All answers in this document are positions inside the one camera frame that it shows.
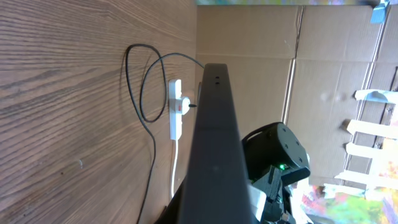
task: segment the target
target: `wood grain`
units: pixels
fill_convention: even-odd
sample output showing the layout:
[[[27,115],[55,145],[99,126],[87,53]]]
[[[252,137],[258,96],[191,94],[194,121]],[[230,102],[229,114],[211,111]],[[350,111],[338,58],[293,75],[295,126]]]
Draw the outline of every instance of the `wood grain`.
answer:
[[[193,1],[5,0],[0,2],[0,223],[135,223],[153,145],[127,92],[123,53],[154,45],[161,54],[195,55]],[[137,96],[146,49],[130,54]],[[194,97],[195,66],[165,61],[167,79],[181,78]],[[147,80],[144,110],[163,102],[162,74]],[[169,202],[173,144],[169,113],[149,129],[157,162],[141,223]],[[193,113],[183,118],[176,184],[183,179]]]

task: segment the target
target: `cardboard box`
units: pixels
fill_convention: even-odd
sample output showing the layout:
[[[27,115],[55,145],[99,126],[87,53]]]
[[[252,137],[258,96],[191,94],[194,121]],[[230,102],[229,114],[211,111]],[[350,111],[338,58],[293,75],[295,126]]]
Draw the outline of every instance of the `cardboard box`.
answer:
[[[282,120],[298,6],[200,6],[197,59],[226,63],[238,126],[243,138]],[[197,68],[196,83],[203,69]]]
[[[369,6],[198,7],[197,59],[228,65],[241,136],[282,121],[286,112],[287,125],[310,155],[312,185],[355,185],[334,176],[345,168],[368,171],[369,159],[348,157],[344,144],[351,135],[341,125],[357,118],[353,95],[365,88],[376,58],[382,25],[370,23],[372,12]],[[393,6],[371,88],[387,90],[392,82],[397,23]],[[197,84],[202,73],[198,68]],[[383,109],[366,102],[362,120],[380,122]],[[371,147],[374,140],[357,138]]]

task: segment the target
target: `white cable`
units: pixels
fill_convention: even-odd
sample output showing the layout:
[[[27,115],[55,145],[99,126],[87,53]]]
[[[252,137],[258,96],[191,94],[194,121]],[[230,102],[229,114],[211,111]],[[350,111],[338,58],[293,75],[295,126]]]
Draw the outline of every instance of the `white cable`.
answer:
[[[174,197],[174,178],[175,178],[175,168],[177,166],[177,158],[178,158],[178,140],[175,140],[175,155],[174,155],[174,164],[173,164],[173,171],[172,171],[172,180],[170,186],[170,196],[171,198]]]

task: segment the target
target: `power strip switch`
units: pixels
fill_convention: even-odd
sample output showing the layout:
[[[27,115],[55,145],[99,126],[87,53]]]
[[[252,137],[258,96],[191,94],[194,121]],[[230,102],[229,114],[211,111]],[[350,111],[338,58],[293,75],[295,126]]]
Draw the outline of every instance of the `power strip switch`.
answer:
[[[182,115],[189,110],[191,101],[181,96],[181,80],[169,81],[170,138],[179,140],[182,134]]]

